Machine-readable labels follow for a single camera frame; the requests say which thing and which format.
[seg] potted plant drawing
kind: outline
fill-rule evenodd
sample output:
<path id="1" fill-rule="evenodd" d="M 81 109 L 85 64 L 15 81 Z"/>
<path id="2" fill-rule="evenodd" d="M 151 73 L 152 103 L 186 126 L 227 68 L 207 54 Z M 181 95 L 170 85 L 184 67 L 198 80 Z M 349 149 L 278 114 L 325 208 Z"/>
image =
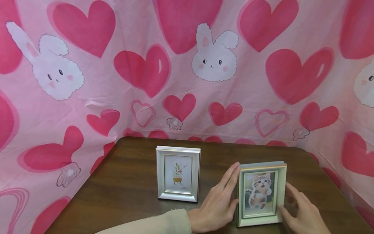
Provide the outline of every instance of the potted plant drawing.
<path id="1" fill-rule="evenodd" d="M 187 165 L 184 165 L 183 167 L 180 167 L 180 165 L 178 165 L 178 163 L 175 164 L 175 171 L 174 171 L 174 175 L 173 175 L 173 181 L 174 181 L 174 184 L 175 183 L 180 183 L 182 184 L 182 173 L 183 173 L 183 168 L 185 168 Z"/>

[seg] bunny print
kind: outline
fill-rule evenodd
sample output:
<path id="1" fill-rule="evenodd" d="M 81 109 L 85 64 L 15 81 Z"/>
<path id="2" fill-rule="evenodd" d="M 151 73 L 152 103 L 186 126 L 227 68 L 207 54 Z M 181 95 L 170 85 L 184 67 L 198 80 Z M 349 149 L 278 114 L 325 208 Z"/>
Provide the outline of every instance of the bunny print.
<path id="1" fill-rule="evenodd" d="M 374 107 L 374 60 L 357 75 L 353 91 L 361 104 Z"/>
<path id="2" fill-rule="evenodd" d="M 212 32 L 204 23 L 197 27 L 197 53 L 192 59 L 192 70 L 203 80 L 216 82 L 232 78 L 236 72 L 236 48 L 239 36 L 232 31 L 223 32 L 213 43 Z"/>
<path id="3" fill-rule="evenodd" d="M 38 50 L 16 23 L 7 22 L 6 27 L 13 41 L 31 63 L 40 87 L 49 96 L 56 100 L 65 100 L 82 87 L 85 79 L 78 65 L 61 56 L 68 54 L 63 40 L 44 34 L 39 40 Z"/>

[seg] beige sleeve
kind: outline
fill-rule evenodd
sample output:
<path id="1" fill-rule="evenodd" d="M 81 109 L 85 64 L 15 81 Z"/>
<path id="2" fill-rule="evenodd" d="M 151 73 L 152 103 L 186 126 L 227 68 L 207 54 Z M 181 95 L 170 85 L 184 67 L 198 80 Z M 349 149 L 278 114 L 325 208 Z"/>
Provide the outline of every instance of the beige sleeve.
<path id="1" fill-rule="evenodd" d="M 163 215 L 136 220 L 112 227 L 97 234 L 191 234 L 187 211 L 172 210 Z"/>

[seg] silver picture frame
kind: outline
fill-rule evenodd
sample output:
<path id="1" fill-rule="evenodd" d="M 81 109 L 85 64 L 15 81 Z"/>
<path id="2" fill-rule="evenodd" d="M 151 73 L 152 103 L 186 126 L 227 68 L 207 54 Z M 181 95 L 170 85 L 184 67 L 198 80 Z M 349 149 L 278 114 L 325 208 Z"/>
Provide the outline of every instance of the silver picture frame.
<path id="1" fill-rule="evenodd" d="M 159 199 L 198 202 L 200 151 L 198 148 L 156 147 Z"/>
<path id="2" fill-rule="evenodd" d="M 239 199 L 234 213 L 237 227 L 282 222 L 278 206 L 284 204 L 286 174 L 283 161 L 240 165 L 235 188 Z"/>

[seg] wooden table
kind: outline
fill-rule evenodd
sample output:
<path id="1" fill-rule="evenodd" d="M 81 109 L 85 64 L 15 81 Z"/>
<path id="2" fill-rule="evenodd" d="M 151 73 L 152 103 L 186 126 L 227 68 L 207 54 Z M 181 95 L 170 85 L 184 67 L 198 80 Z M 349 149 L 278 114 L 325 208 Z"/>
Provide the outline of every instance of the wooden table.
<path id="1" fill-rule="evenodd" d="M 156 146 L 201 148 L 199 203 L 159 200 Z M 288 164 L 287 181 L 315 204 L 332 234 L 373 233 L 353 206 L 302 149 L 126 137 L 120 139 L 82 186 L 47 234 L 92 234 L 171 209 L 199 207 L 228 167 L 280 161 Z M 214 233 L 292 233 L 285 224 L 236 228 L 228 224 Z"/>

